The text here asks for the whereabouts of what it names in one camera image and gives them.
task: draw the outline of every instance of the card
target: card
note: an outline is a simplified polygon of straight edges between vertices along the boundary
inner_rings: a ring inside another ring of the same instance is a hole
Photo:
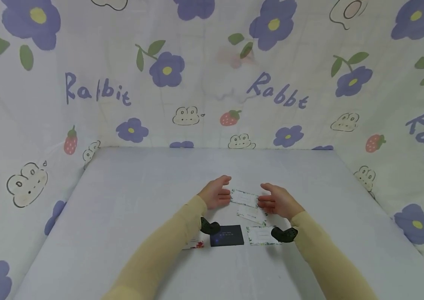
[[[237,215],[244,219],[259,223],[262,226],[271,225],[269,220],[267,220],[267,214],[260,208],[239,205],[239,208],[237,209]]]
[[[257,195],[253,195],[251,193],[247,193],[247,192],[243,192],[241,190],[235,190],[232,189],[230,191],[230,201],[237,203],[237,204],[242,204],[242,205],[247,205],[250,206],[252,208],[258,208],[257,206]]]
[[[244,237],[240,225],[221,226],[217,234],[211,235],[211,247],[243,245]]]
[[[250,245],[281,245],[271,235],[273,226],[269,227],[246,227]]]
[[[183,247],[183,250],[206,247],[207,245],[205,243],[205,236],[206,234],[199,231],[199,233]]]

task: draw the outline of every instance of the black clip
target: black clip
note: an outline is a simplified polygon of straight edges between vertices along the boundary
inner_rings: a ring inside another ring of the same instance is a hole
[[[220,225],[217,222],[213,222],[212,224],[209,223],[204,217],[200,217],[200,222],[202,223],[202,228],[200,231],[202,231],[205,234],[208,235],[214,235],[216,233],[219,233],[220,231]]]
[[[286,231],[282,231],[279,227],[272,228],[271,234],[274,239],[281,243],[291,243],[297,237],[297,229],[291,227]]]

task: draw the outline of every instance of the black object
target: black object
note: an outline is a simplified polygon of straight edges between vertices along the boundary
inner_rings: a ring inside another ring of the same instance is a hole
[[[220,231],[211,235],[211,247],[243,245],[244,238],[240,225],[221,226]]]
[[[279,227],[272,228],[271,234],[274,239],[281,243],[291,243],[297,237],[297,229],[291,227],[286,231],[282,231]]]
[[[217,222],[210,224],[204,217],[200,217],[200,222],[202,223],[200,231],[205,234],[213,235],[220,231],[220,225]]]

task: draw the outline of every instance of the cloth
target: cloth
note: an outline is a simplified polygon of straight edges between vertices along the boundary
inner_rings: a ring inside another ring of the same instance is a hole
[[[200,230],[207,206],[194,196],[151,234],[124,266],[102,300],[151,300],[180,250]],[[290,221],[299,230],[295,243],[309,263],[327,300],[376,300],[358,269],[307,212]]]

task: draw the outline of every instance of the dark navy card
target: dark navy card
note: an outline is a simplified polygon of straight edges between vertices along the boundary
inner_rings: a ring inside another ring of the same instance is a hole
[[[218,234],[211,235],[211,247],[243,245],[240,225],[221,226]]]

